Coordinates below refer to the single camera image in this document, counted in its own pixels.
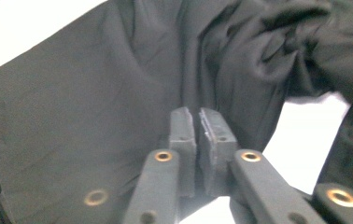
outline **brass ring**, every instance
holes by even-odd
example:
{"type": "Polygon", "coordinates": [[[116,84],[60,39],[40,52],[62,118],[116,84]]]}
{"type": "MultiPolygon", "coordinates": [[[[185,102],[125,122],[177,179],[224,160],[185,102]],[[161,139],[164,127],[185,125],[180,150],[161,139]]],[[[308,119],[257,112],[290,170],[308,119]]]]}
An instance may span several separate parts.
{"type": "Polygon", "coordinates": [[[255,161],[260,161],[261,160],[261,156],[253,153],[253,152],[244,152],[243,154],[241,154],[241,158],[244,161],[251,161],[251,162],[255,162],[255,161]]]}
{"type": "Polygon", "coordinates": [[[156,153],[154,158],[156,159],[156,161],[170,161],[171,159],[173,159],[173,154],[167,151],[161,151],[156,153]]]}
{"type": "Polygon", "coordinates": [[[88,206],[98,206],[106,202],[108,197],[109,196],[104,189],[96,189],[87,194],[84,198],[84,203],[88,206]]]}
{"type": "Polygon", "coordinates": [[[332,202],[343,207],[353,207],[353,196],[341,189],[329,189],[327,196],[332,202]]]}

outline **white surface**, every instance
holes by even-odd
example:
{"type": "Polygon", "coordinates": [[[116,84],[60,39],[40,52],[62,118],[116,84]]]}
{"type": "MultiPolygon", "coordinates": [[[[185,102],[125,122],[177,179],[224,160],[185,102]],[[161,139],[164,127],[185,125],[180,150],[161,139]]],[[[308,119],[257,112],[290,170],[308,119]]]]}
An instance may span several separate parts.
{"type": "MultiPolygon", "coordinates": [[[[0,65],[102,2],[1,0],[0,65]]],[[[293,187],[311,193],[346,110],[347,105],[333,95],[315,104],[286,103],[264,155],[293,187]]],[[[181,223],[233,223],[228,197],[215,200],[181,223]]]]}

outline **screw hole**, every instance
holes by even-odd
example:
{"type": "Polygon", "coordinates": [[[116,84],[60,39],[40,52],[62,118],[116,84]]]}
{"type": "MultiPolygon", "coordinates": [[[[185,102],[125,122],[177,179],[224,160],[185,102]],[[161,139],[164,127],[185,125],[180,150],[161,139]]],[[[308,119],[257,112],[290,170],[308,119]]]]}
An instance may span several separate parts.
{"type": "Polygon", "coordinates": [[[247,154],[247,158],[252,159],[252,160],[256,160],[258,157],[253,154],[247,154]]]}
{"type": "Polygon", "coordinates": [[[343,195],[343,194],[335,193],[335,194],[334,194],[334,197],[336,197],[336,198],[337,198],[338,200],[340,200],[340,201],[349,202],[349,198],[346,197],[346,196],[343,195]]]}
{"type": "Polygon", "coordinates": [[[304,216],[299,213],[289,213],[289,220],[291,220],[294,224],[307,224],[307,220],[304,216]]]}
{"type": "Polygon", "coordinates": [[[159,158],[162,160],[165,160],[168,158],[168,155],[167,154],[159,154],[159,158]]]}
{"type": "Polygon", "coordinates": [[[144,212],[141,215],[142,224],[153,224],[156,222],[156,213],[154,211],[144,212]]]}

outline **black cloth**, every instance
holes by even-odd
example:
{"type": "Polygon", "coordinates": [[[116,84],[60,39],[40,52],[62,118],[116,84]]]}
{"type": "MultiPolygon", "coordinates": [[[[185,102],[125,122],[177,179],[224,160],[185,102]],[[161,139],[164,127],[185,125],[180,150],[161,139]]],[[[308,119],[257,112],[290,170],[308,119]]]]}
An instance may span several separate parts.
{"type": "Polygon", "coordinates": [[[0,67],[0,201],[16,223],[120,223],[173,109],[264,150],[288,96],[326,91],[353,104],[353,0],[107,1],[0,67]]]}

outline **metal bracket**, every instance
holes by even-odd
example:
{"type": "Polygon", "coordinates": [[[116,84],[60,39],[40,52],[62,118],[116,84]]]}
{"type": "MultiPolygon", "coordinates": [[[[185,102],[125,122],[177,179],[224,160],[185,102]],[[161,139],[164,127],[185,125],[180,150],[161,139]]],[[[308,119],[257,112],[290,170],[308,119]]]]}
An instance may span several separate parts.
{"type": "Polygon", "coordinates": [[[232,171],[258,223],[325,223],[259,151],[235,152],[232,171]]]}
{"type": "Polygon", "coordinates": [[[353,190],[338,184],[318,184],[313,206],[329,223],[353,223],[353,190]]]}
{"type": "Polygon", "coordinates": [[[232,177],[228,163],[238,149],[237,140],[219,112],[202,108],[200,118],[200,166],[205,193],[214,197],[229,195],[232,177]]]}
{"type": "Polygon", "coordinates": [[[197,148],[193,118],[187,107],[181,107],[171,113],[169,148],[179,153],[181,158],[180,196],[193,197],[197,148]]]}
{"type": "Polygon", "coordinates": [[[179,155],[168,149],[149,153],[124,224],[175,224],[179,203],[179,155]]]}

